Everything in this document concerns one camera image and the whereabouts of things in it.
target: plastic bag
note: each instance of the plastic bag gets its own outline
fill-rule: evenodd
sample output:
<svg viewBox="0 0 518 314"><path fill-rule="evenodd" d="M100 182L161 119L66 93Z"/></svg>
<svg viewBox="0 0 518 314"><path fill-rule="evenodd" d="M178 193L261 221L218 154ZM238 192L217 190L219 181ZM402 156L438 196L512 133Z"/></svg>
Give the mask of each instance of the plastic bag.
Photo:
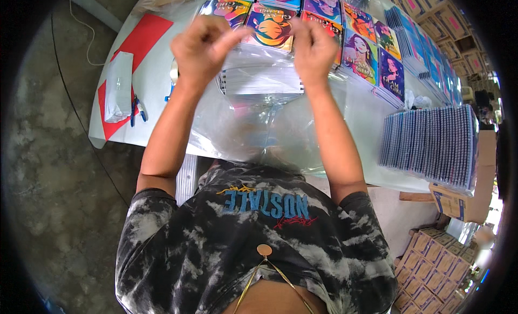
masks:
<svg viewBox="0 0 518 314"><path fill-rule="evenodd" d="M132 14L140 14L145 12L155 12L164 18L173 18L174 16L184 16L191 14L193 7L185 5L200 0L139 0L133 7Z"/></svg>

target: tie-dye t-shirt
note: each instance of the tie-dye t-shirt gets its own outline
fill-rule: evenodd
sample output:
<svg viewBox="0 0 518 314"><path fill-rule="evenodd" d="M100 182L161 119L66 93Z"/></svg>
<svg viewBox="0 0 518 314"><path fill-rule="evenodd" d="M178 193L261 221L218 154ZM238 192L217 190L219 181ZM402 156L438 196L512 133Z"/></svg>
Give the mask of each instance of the tie-dye t-shirt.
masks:
<svg viewBox="0 0 518 314"><path fill-rule="evenodd" d="M261 260L329 313L384 313L396 296L389 250L364 192L336 205L301 175L221 163L180 207L157 188L132 200L117 251L115 293L128 313L220 313ZM270 266L254 276L284 282Z"/></svg>

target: fist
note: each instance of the fist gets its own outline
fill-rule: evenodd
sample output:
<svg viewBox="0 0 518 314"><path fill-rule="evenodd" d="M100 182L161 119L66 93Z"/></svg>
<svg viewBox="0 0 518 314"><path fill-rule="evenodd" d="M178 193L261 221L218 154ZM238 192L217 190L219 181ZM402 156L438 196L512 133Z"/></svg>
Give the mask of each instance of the fist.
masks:
<svg viewBox="0 0 518 314"><path fill-rule="evenodd" d="M244 27L232 31L223 17L197 16L170 44L178 64L178 82L205 89L221 70L229 51L251 33Z"/></svg>
<svg viewBox="0 0 518 314"><path fill-rule="evenodd" d="M295 69L305 87L327 84L338 43L318 23L293 19Z"/></svg>

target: person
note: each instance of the person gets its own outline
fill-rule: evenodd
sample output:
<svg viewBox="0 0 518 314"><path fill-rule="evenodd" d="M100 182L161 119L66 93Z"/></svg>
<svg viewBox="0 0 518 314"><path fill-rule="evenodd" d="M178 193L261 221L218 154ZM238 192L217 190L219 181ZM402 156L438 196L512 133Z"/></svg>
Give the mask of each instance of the person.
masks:
<svg viewBox="0 0 518 314"><path fill-rule="evenodd" d="M295 68L314 113L330 197L301 174L218 160L174 195L193 115L252 30L198 16L172 39L180 76L142 158L122 228L115 294L128 313L381 313L397 281L362 164L327 74L338 45L294 19Z"/></svg>

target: red paper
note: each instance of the red paper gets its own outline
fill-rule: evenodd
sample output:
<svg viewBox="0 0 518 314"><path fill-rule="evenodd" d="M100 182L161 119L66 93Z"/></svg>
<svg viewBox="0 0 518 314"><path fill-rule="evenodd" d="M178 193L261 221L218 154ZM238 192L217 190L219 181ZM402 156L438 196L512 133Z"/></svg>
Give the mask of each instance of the red paper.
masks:
<svg viewBox="0 0 518 314"><path fill-rule="evenodd" d="M144 59L146 54L156 44L156 42L165 34L165 32L171 27L173 22L163 19L161 17L145 14L142 19L138 22L137 26L131 33L126 37L124 42L118 48L110 61L112 61L117 53L120 51L133 53L133 70L135 72L140 62ZM108 140L122 125L126 124L130 118L126 118L118 123L106 123L104 121L104 107L106 99L106 80L97 89L99 96L99 107L100 107L100 118L103 123L104 138Z"/></svg>

